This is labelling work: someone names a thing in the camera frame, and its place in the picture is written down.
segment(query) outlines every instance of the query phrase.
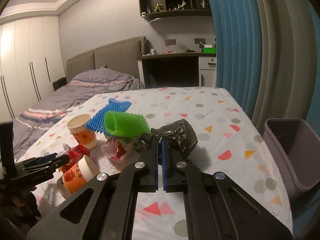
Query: white paper cup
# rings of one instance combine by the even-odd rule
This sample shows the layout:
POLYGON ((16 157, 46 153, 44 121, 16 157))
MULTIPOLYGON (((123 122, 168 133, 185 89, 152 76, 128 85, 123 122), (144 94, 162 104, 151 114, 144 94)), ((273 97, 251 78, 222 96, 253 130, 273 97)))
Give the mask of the white paper cup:
POLYGON ((58 190, 67 199, 99 173, 99 168, 87 155, 84 155, 81 160, 58 179, 58 190))
POLYGON ((76 141, 79 144, 87 147, 88 149, 94 148, 98 143, 95 132, 89 130, 85 126, 90 119, 91 115, 81 114, 72 118, 67 124, 68 129, 70 130, 76 141))

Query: striped blanket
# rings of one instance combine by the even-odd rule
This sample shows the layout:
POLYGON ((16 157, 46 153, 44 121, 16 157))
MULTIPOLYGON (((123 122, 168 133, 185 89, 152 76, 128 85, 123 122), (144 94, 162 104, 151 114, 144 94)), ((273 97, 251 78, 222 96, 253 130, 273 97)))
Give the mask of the striped blanket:
POLYGON ((143 88, 139 79, 107 68, 89 70, 13 120, 13 150, 18 160, 47 130, 96 94, 143 88))

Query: white wall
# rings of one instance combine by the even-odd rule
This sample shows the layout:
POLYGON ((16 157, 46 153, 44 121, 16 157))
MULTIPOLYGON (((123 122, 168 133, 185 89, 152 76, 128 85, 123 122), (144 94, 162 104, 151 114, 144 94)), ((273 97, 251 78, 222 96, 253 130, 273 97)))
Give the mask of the white wall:
POLYGON ((148 36, 157 52, 199 51, 194 38, 215 38, 212 17, 169 17, 146 25, 139 0, 80 0, 59 16, 59 33, 64 67, 82 52, 137 36, 148 36), (177 45, 165 46, 164 39, 177 45))

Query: gray headboard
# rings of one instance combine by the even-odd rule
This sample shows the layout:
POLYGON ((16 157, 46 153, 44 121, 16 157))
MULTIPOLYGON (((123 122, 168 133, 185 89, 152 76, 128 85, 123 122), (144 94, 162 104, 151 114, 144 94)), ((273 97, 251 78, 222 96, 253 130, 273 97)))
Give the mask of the gray headboard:
POLYGON ((104 65, 112 70, 138 78, 137 58, 140 57, 141 47, 145 40, 146 37, 141 36, 118 41, 68 59, 66 66, 67 82, 69 83, 79 73, 90 69, 99 69, 104 65))

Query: crown molding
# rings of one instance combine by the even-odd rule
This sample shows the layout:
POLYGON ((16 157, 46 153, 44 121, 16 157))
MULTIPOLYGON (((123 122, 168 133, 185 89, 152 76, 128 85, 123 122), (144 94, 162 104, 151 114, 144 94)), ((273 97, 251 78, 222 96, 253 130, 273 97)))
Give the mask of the crown molding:
POLYGON ((80 0, 58 0, 56 3, 26 3, 6 7, 0 16, 0 24, 37 17, 58 16, 80 0))

